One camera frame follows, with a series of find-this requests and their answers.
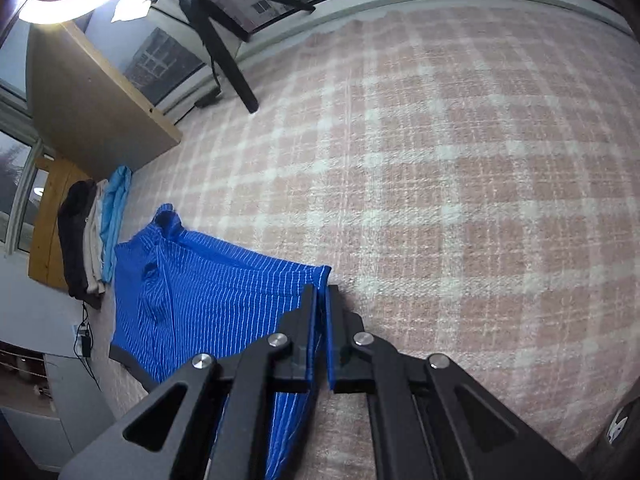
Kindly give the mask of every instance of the pink plaid tablecloth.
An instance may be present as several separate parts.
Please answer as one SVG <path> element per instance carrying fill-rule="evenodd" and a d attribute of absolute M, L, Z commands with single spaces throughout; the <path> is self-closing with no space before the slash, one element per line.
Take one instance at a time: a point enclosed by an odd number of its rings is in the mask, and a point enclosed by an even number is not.
<path fill-rule="evenodd" d="M 121 239 L 185 224 L 328 264 L 368 330 L 450 354 L 569 456 L 640 374 L 640 48 L 541 4 L 389 12 L 244 70 L 137 172 Z M 95 368 L 123 413 L 140 386 Z M 299 478 L 374 477 L 362 396 L 323 391 Z"/>

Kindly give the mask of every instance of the blue striped shirt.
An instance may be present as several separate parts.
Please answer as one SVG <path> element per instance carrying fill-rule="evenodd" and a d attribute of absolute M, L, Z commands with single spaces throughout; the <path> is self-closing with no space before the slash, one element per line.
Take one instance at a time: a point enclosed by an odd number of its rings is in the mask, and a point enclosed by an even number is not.
<path fill-rule="evenodd" d="M 112 346 L 156 381 L 193 355 L 223 358 L 275 332 L 312 283 L 323 304 L 330 267 L 279 260 L 182 227 L 170 204 L 129 242 L 116 246 L 116 329 Z M 320 344 L 319 323 L 311 348 Z M 312 379 L 314 352 L 308 356 Z M 277 478 L 309 408 L 309 394 L 274 400 L 266 478 Z"/>

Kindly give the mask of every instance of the metal screw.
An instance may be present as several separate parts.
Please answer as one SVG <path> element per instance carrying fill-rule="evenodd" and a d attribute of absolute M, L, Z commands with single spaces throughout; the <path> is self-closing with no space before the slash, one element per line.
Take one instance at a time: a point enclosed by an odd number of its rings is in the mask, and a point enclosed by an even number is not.
<path fill-rule="evenodd" d="M 203 368 L 211 366 L 212 362 L 213 359 L 209 354 L 198 354 L 191 360 L 191 364 L 193 365 L 193 367 L 197 368 L 198 370 L 202 370 Z"/>
<path fill-rule="evenodd" d="M 431 368 L 446 368 L 450 364 L 450 359 L 444 354 L 432 354 L 429 356 Z"/>
<path fill-rule="evenodd" d="M 353 336 L 353 341 L 358 346 L 366 346 L 373 343 L 373 336 L 369 332 L 358 332 Z"/>
<path fill-rule="evenodd" d="M 274 348 L 287 344 L 288 340 L 289 338 L 280 332 L 273 333 L 267 338 L 269 345 Z"/>

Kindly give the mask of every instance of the power cord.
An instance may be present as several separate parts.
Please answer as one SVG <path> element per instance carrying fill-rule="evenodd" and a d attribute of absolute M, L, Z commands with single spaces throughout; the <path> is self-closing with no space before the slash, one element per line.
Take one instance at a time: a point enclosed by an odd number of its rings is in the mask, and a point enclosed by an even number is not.
<path fill-rule="evenodd" d="M 89 331 L 89 337 L 91 338 L 90 349 L 93 350 L 94 349 L 94 332 L 91 330 L 91 325 L 89 324 L 89 312 L 87 311 L 86 305 L 84 304 L 84 301 L 83 301 L 82 302 L 82 323 L 80 323 L 78 325 L 78 328 L 76 329 L 76 340 L 74 341 L 74 354 L 76 354 L 76 357 L 82 363 L 82 366 L 84 367 L 86 372 L 89 374 L 89 377 L 91 377 L 94 380 L 94 383 L 96 386 L 98 386 L 98 389 L 102 391 L 100 384 L 98 384 L 98 380 L 95 378 L 94 372 L 91 370 L 91 365 L 88 362 L 85 362 L 85 359 L 82 356 L 80 356 L 80 354 L 78 354 L 78 351 L 76 350 L 76 344 L 78 343 L 78 336 L 80 335 L 80 329 L 84 327 L 86 327 L 87 330 Z"/>

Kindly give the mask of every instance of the light bulb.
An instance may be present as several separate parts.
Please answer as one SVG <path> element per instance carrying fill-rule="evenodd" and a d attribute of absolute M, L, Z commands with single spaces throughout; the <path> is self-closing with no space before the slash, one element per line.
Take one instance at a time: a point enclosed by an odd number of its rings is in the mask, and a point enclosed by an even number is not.
<path fill-rule="evenodd" d="M 20 11 L 20 19 L 31 23 L 61 23 L 84 16 L 109 0 L 28 0 Z"/>

